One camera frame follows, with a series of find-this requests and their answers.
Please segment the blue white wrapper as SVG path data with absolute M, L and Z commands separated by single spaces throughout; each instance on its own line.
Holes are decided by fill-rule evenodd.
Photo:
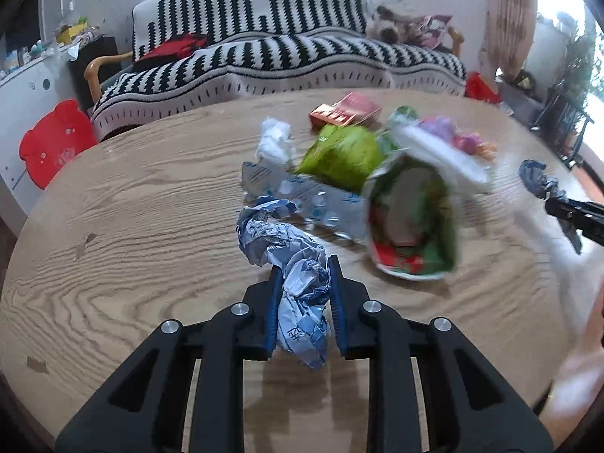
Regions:
M 240 211 L 236 233 L 249 263 L 282 270 L 282 295 L 276 305 L 279 346 L 318 369 L 328 353 L 325 305 L 331 276 L 324 246 L 286 221 L 295 214 L 293 202 L 260 196 L 254 206 Z

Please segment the black plant stand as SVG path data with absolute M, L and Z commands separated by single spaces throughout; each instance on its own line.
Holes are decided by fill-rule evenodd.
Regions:
M 584 162 L 579 150 L 588 126 L 593 123 L 576 99 L 566 94 L 561 86 L 554 86 L 549 88 L 545 106 L 530 124 L 530 131 L 571 170 L 581 167 Z

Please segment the potted green plant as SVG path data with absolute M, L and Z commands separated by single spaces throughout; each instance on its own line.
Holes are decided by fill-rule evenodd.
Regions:
M 591 87 L 596 35 L 585 33 L 569 43 L 557 76 L 557 87 L 567 97 L 584 105 Z

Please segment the purple pink toy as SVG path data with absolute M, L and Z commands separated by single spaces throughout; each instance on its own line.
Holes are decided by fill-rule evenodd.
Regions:
M 480 157 L 489 162 L 496 158 L 496 146 L 493 143 L 483 141 L 478 133 L 464 133 L 449 117 L 427 117 L 419 121 L 419 127 L 469 156 Z

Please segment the open green snack bag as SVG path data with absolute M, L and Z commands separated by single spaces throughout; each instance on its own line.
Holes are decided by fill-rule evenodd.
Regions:
M 376 267 L 410 281 L 435 281 L 459 259 L 450 186 L 425 157 L 391 154 L 364 185 L 367 244 Z

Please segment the patterned curtain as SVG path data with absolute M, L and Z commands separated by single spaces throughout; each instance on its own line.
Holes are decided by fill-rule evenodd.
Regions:
M 538 0 L 489 0 L 485 50 L 489 66 L 515 78 L 535 37 Z

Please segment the blue white tissue pack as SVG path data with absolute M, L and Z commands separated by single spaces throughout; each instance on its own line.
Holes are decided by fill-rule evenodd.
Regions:
M 287 199 L 295 213 L 337 236 L 364 243 L 368 229 L 364 198 L 346 190 L 323 184 L 305 175 L 290 173 L 284 166 L 243 162 L 242 187 L 253 197 Z

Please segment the light green snack bag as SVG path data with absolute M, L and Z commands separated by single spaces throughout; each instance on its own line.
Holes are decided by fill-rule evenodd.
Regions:
M 364 126 L 325 125 L 307 150 L 297 174 L 361 193 L 364 183 L 385 160 L 375 133 Z

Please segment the red cigarette pack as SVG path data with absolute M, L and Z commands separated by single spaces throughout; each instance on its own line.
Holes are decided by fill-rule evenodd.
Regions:
M 311 128 L 315 130 L 325 125 L 371 127 L 378 120 L 381 111 L 380 105 L 368 97 L 350 92 L 333 104 L 318 105 L 309 113 L 309 121 Z

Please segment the plush toy on sofa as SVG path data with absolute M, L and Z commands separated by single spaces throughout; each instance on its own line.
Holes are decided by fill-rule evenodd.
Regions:
M 452 20 L 449 14 L 414 17 L 381 4 L 368 12 L 365 34 L 387 44 L 407 44 L 433 50 L 442 44 Z

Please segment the red pig-shaped stool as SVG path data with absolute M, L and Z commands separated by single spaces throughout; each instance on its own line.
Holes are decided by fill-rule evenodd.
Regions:
M 66 164 L 96 144 L 87 115 L 76 100 L 69 99 L 23 135 L 18 154 L 33 183 L 44 190 Z

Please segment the crumpled clear plastic wrap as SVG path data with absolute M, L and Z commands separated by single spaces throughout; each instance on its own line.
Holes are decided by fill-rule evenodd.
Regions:
M 261 124 L 261 135 L 255 151 L 258 162 L 293 168 L 295 146 L 290 137 L 291 125 L 268 117 Z

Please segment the white cabinet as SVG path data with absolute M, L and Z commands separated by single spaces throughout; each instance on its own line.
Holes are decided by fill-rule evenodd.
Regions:
M 20 140 L 59 102 L 76 97 L 65 46 L 54 47 L 1 81 L 1 219 L 15 235 L 42 193 L 20 159 Z

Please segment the red cloth on sofa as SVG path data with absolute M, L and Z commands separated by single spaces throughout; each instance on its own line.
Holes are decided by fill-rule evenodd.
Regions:
M 208 38 L 203 34 L 180 34 L 171 37 L 154 50 L 141 56 L 137 63 L 150 65 L 152 62 L 159 66 L 165 62 L 175 62 L 192 55 L 197 49 L 203 49 L 208 44 Z

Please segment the black white striped sofa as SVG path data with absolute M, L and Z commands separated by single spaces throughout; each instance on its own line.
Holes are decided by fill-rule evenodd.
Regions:
M 144 0 L 132 11 L 133 67 L 103 91 L 98 139 L 214 103 L 319 88 L 413 89 L 463 95 L 457 55 L 365 34 L 388 0 Z M 137 63 L 173 36 L 203 34 L 192 55 Z

